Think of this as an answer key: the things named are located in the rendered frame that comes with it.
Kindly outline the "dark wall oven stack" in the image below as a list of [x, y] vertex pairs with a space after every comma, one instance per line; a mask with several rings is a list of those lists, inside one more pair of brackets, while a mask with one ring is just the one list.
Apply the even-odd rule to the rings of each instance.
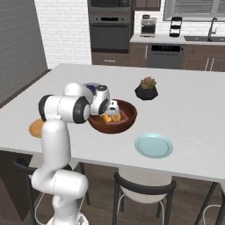
[[127, 54], [132, 0], [88, 0], [91, 51]]

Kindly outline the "succulent in black pot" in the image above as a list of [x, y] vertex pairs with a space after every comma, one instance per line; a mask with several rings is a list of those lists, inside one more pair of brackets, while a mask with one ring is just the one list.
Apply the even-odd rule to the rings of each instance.
[[150, 76], [141, 80], [139, 86], [134, 90], [135, 95], [142, 100], [152, 100], [158, 96], [156, 80]]

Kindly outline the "black tiered stand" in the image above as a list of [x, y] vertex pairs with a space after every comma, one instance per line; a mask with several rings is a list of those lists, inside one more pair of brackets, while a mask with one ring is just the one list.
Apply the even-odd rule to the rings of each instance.
[[183, 19], [181, 17], [171, 18], [170, 36], [172, 38], [177, 38], [180, 36], [182, 21]]

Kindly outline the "silver coffee machine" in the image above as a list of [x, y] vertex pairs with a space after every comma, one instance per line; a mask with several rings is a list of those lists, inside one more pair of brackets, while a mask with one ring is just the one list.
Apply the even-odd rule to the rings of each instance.
[[141, 37], [154, 37], [156, 34], [156, 18], [144, 14], [141, 20]]

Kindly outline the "grey dishwasher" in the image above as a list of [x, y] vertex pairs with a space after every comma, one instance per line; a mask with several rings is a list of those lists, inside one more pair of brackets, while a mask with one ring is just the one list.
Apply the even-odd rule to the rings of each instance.
[[180, 69], [183, 53], [183, 45], [149, 44], [146, 66], [154, 69]]

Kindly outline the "window with grey blinds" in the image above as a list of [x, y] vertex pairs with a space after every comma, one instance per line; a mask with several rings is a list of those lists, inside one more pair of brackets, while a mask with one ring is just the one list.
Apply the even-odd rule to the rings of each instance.
[[181, 17], [184, 21], [225, 21], [225, 0], [165, 0], [163, 20]]

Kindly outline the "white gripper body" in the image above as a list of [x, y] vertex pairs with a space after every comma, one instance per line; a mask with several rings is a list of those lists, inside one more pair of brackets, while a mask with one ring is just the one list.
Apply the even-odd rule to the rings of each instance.
[[108, 107], [107, 110], [105, 111], [105, 114], [107, 116], [118, 115], [119, 113], [120, 113], [120, 109], [114, 108], [114, 107]]

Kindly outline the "dark sink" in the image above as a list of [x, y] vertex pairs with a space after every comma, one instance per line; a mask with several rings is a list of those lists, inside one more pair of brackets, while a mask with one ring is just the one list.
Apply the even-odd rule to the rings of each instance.
[[186, 41], [225, 42], [225, 37], [184, 36]]

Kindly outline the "grey tap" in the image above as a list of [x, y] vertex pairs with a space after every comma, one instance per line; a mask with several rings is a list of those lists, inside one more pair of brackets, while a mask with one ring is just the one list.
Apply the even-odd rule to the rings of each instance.
[[216, 34], [216, 29], [213, 30], [213, 26], [214, 26], [214, 22], [216, 22], [218, 20], [218, 18], [213, 18], [212, 21], [211, 21], [211, 25], [209, 27], [209, 30], [208, 30], [208, 34], [207, 34], [207, 37], [211, 37], [212, 34]]

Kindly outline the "brown wall cupboard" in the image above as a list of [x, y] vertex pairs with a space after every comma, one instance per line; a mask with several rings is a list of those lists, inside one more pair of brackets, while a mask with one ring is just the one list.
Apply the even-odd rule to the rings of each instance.
[[161, 0], [134, 0], [135, 11], [160, 11]]

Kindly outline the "orange plate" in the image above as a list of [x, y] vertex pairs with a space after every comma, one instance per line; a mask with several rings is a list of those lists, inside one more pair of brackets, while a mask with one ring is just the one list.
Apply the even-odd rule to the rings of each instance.
[[29, 134], [36, 137], [40, 138], [41, 137], [41, 130], [44, 125], [44, 121], [42, 119], [37, 119], [35, 120], [30, 126], [29, 126]]

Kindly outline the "brown wooden bowl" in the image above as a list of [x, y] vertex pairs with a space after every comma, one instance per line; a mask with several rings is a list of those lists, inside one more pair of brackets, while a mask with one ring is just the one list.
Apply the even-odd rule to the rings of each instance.
[[89, 123], [91, 126], [104, 134], [118, 134], [128, 130], [135, 122], [137, 111], [136, 108], [127, 101], [117, 99], [121, 120], [110, 121], [105, 123], [101, 116], [90, 116]]

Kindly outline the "brown base cupboard run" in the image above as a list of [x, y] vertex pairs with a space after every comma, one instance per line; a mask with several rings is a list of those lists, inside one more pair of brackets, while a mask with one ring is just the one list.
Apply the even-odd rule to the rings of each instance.
[[[128, 54], [92, 52], [91, 62], [94, 65], [147, 68], [148, 45], [131, 43]], [[225, 72], [225, 45], [186, 44], [183, 46], [180, 69]]]

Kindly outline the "light blue plate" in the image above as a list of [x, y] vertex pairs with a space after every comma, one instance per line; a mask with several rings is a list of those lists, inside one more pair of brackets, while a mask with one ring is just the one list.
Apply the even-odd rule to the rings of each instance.
[[134, 141], [135, 149], [148, 158], [165, 158], [173, 151], [172, 142], [165, 136], [156, 133], [146, 133]]

